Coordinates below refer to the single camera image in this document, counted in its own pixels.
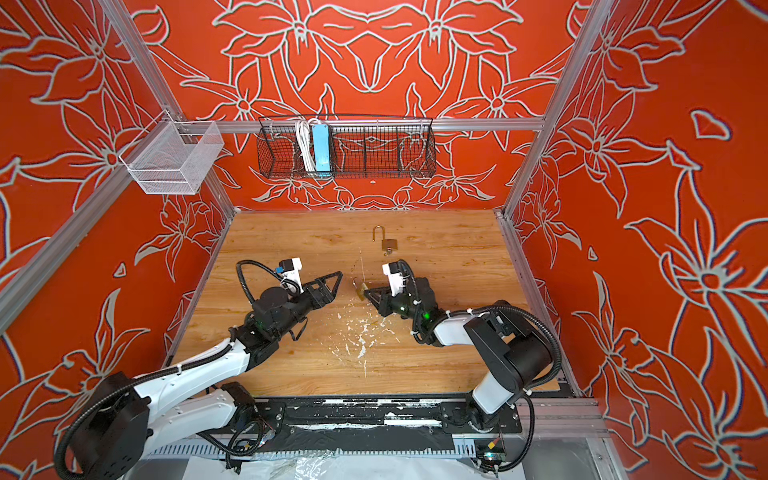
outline red wallpaper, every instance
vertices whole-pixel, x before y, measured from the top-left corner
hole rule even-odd
[[[188,118],[313,112],[542,115],[588,2],[127,0]],[[216,172],[244,210],[491,208],[530,132],[438,138],[423,180],[266,180],[252,135],[228,135]]]
[[[0,8],[0,289],[160,112],[97,5]]]
[[[3,2],[0,288],[160,109],[97,2]],[[0,478],[57,478],[53,451],[112,372],[156,369],[224,226],[197,196],[132,184],[0,342]]]
[[[617,2],[515,211],[632,478],[768,472],[767,39],[764,2]]]
[[[161,366],[225,219],[131,184],[0,345],[0,478],[58,478],[55,446],[96,385]]]

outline wooden board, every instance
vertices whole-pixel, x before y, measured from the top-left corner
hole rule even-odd
[[[386,228],[399,249],[381,250]],[[425,276],[438,304],[463,310],[504,299],[526,308],[525,296],[491,211],[312,212],[239,214],[230,228],[200,302],[184,334],[177,359],[210,348],[242,323],[250,305],[235,274],[238,260],[272,268],[301,257],[302,281],[341,270],[336,301],[309,315],[298,342],[285,336],[264,364],[236,378],[255,396],[345,395],[360,393],[467,392],[487,373],[474,346],[419,345],[411,320],[382,318],[361,300],[353,282],[386,285],[382,264],[404,259]],[[254,296],[274,280],[244,267]],[[556,381],[539,387],[557,390]]]

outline black cable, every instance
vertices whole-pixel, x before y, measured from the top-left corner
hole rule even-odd
[[[261,443],[261,439],[263,437],[263,433],[264,433],[264,427],[260,426],[259,427],[259,441],[254,446],[252,446],[251,448],[246,449],[246,450],[231,449],[230,447],[228,447],[227,445],[223,444],[222,442],[219,442],[217,439],[215,439],[208,432],[198,432],[197,435],[200,436],[206,442],[210,443],[211,445],[213,445],[214,447],[216,447],[217,449],[221,450],[224,453],[229,453],[229,454],[234,455],[236,457],[250,457],[254,453],[256,453],[256,450],[259,448],[259,444]]]
[[[255,444],[256,448],[258,449],[259,445],[261,444],[261,439],[264,437],[264,425],[261,422],[259,422],[258,420],[254,420],[254,421],[252,421],[250,423],[247,423],[246,425],[243,426],[242,429],[239,429],[239,430],[235,431],[235,434],[232,435],[232,438],[230,439],[230,442],[227,444],[227,448],[230,451],[232,451],[232,452],[236,452],[237,448],[235,448],[235,445],[238,442],[237,437],[242,435],[243,432],[248,430],[248,428],[250,428],[251,426],[253,426],[253,424],[256,424],[256,423],[259,424],[259,438],[256,440],[256,444]],[[243,456],[249,456],[249,455],[236,455],[236,456],[243,457]],[[225,452],[224,453],[224,461],[227,463],[227,468],[233,468],[232,467],[232,454],[230,454],[229,452]]]
[[[253,303],[256,301],[256,299],[253,298],[253,295],[251,294],[250,290],[248,289],[248,283],[245,281],[245,276],[243,276],[243,265],[254,265],[258,266],[260,269],[267,272],[269,275],[274,276],[278,282],[280,282],[283,278],[277,274],[274,270],[269,268],[268,266],[264,265],[261,262],[257,262],[255,260],[241,260],[235,264],[235,270],[237,271],[237,279],[240,281],[240,286],[243,287],[243,291],[245,292],[245,297],[248,299],[248,303]]]
[[[531,397],[527,395],[523,395],[523,398],[526,402],[528,402],[528,408],[531,410],[531,421],[528,423],[528,437],[525,439],[525,445],[523,445],[523,449],[518,455],[515,460],[512,462],[509,462],[507,465],[500,465],[498,467],[498,470],[500,472],[506,472],[508,470],[512,470],[514,467],[520,465],[525,458],[525,456],[528,454],[528,450],[531,449],[531,444],[533,443],[533,429],[536,424],[536,415],[533,412],[533,402],[531,401]],[[487,462],[485,460],[480,461],[480,468],[485,472],[493,472],[495,470],[495,464]]]
[[[253,294],[250,292],[250,289],[248,288],[248,283],[245,281],[245,276],[243,275],[243,265],[253,265],[258,266],[260,269],[267,272],[269,275],[273,276],[275,280],[277,280],[280,285],[282,286],[283,283],[288,283],[293,287],[293,292],[288,290],[288,292],[292,295],[298,295],[301,293],[301,286],[291,280],[290,278],[285,278],[281,276],[278,272],[272,270],[268,266],[264,265],[261,262],[257,262],[255,260],[241,260],[235,264],[235,270],[237,271],[237,279],[240,281],[240,286],[243,287],[243,291],[245,292],[245,297],[248,299],[248,303],[253,303],[256,301],[256,299],[253,298]]]
[[[181,365],[181,371],[186,371],[189,369],[197,368],[198,366],[205,365],[206,363],[213,362],[214,360],[217,360],[221,358],[222,356],[225,356],[230,350],[232,350],[233,342],[235,341],[235,333],[232,329],[230,331],[230,343],[222,348],[221,351],[214,353],[211,356],[208,356],[204,359],[195,360],[194,362],[184,363]],[[179,373],[179,369],[177,367],[170,367],[167,369],[158,370],[156,372],[148,373],[147,375],[141,376],[137,379],[134,379],[133,382],[128,383],[126,386],[123,386],[114,392],[110,393],[109,395],[105,396],[104,398],[98,400],[96,403],[88,407],[86,410],[83,410],[80,415],[75,419],[74,422],[69,426],[67,431],[64,433],[64,437],[61,439],[61,443],[58,444],[58,447],[56,447],[56,451],[54,452],[53,456],[53,466],[56,470],[56,473],[58,474],[59,478],[62,480],[83,480],[85,478],[85,474],[83,473],[77,473],[73,472],[69,469],[67,466],[67,448],[69,447],[70,442],[72,441],[72,437],[74,436],[74,433],[80,428],[80,426],[85,422],[85,419],[91,416],[94,412],[100,410],[104,404],[117,400],[120,397],[122,397],[126,392],[129,392],[131,389],[133,389],[135,386],[139,386],[142,383],[149,382],[150,380],[159,379],[164,376],[168,375],[176,375]]]
[[[397,264],[400,267],[400,271],[404,273],[404,277],[410,282],[413,291],[413,298],[415,300],[415,308],[413,309],[413,321],[411,322],[411,330],[413,331],[413,338],[420,345],[427,342],[429,335],[421,336],[422,327],[419,325],[419,311],[422,309],[422,298],[419,294],[419,288],[416,286],[416,277],[413,275],[413,270],[408,262],[405,260],[397,260]]]

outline power cord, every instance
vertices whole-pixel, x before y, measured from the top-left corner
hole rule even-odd
[[[310,150],[310,142],[312,140],[310,123],[321,124],[322,122],[316,118],[310,118],[308,121],[296,121],[296,141],[299,143],[301,158],[304,160],[304,170],[308,172],[314,172],[316,171],[316,168],[315,159],[312,158],[312,151]]]

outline brass padlock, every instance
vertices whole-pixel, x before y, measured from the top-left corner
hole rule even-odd
[[[397,240],[394,238],[387,238],[386,232],[384,231],[384,227],[381,225],[376,225],[373,227],[373,241],[376,241],[376,229],[380,228],[382,229],[382,250],[384,250],[384,257],[388,257],[389,255],[392,255],[393,250],[397,250]]]

